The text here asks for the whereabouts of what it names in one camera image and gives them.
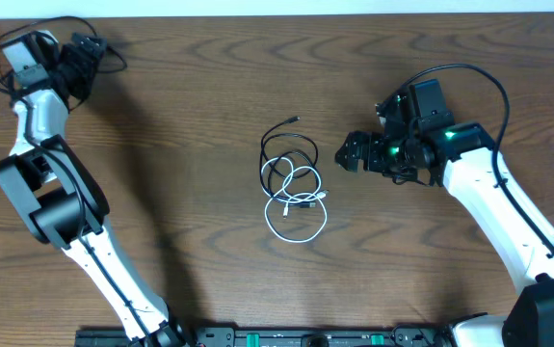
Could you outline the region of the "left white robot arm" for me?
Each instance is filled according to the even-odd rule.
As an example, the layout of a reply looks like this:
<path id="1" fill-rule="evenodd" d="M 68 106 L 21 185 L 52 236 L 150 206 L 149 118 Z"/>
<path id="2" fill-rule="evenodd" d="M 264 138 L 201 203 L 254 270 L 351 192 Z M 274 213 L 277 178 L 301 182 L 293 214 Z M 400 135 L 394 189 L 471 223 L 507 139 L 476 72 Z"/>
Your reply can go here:
<path id="1" fill-rule="evenodd" d="M 108 51 L 98 35 L 75 33 L 59 44 L 32 31 L 1 45 L 12 66 L 4 93 L 17 133 L 0 160 L 0 187 L 42 244 L 61 251 L 92 280 L 132 346 L 191 346 L 195 338 L 171 316 L 119 244 L 105 195 L 65 139 L 72 98 L 85 101 Z"/>

